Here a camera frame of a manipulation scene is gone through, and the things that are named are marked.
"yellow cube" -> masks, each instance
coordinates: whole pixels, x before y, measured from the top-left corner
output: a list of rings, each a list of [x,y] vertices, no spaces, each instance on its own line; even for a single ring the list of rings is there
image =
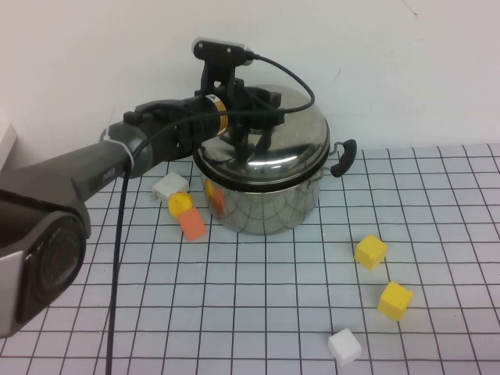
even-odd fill
[[[401,320],[412,300],[413,292],[391,281],[382,293],[378,310],[394,320]]]
[[[370,234],[356,246],[354,259],[363,264],[368,270],[372,270],[384,260],[387,253],[388,246]]]

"pot handle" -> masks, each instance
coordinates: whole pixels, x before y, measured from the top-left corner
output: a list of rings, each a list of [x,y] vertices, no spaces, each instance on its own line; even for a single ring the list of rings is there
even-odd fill
[[[354,160],[356,159],[356,153],[358,151],[358,145],[354,139],[349,139],[345,142],[335,142],[335,147],[330,155],[337,152],[337,147],[341,145],[344,148],[344,153],[342,154],[340,160],[337,164],[330,168],[330,172],[334,177],[340,177],[344,175],[349,168],[351,168]]]

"stainless steel pot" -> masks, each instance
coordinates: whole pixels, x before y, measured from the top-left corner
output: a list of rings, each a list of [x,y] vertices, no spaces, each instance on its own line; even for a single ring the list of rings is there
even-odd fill
[[[287,87],[261,87],[280,92],[284,108],[307,101]],[[330,151],[330,128],[318,108],[286,115],[269,130],[247,130],[238,147],[227,137],[204,142],[194,154],[210,212],[224,226],[252,234],[275,234],[302,223],[318,202]],[[349,142],[330,169],[336,177],[354,161],[355,141]]]

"yellow block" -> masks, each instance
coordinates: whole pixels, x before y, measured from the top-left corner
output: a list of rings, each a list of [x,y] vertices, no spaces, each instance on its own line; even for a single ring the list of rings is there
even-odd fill
[[[175,193],[169,199],[169,211],[175,218],[192,208],[193,198],[189,193]]]
[[[356,246],[354,259],[363,264],[368,270],[372,270],[384,260],[387,253],[388,246],[370,234]]]
[[[382,293],[378,310],[394,320],[401,320],[412,300],[413,292],[391,281]]]

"grid paper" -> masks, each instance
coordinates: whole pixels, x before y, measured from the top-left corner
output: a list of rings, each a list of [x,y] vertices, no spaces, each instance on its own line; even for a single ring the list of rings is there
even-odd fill
[[[500,145],[360,152],[347,175],[320,181],[304,224],[264,237],[210,216],[191,160],[158,165],[129,184],[113,372],[499,374],[499,167]],[[190,179],[208,226],[198,241],[150,202],[170,171]],[[104,373],[120,189],[87,202],[77,279],[0,340],[0,374]],[[353,260],[367,234],[388,243],[371,272]],[[377,311],[390,280],[414,293],[400,323]],[[337,368],[327,339],[344,328],[363,353]]]

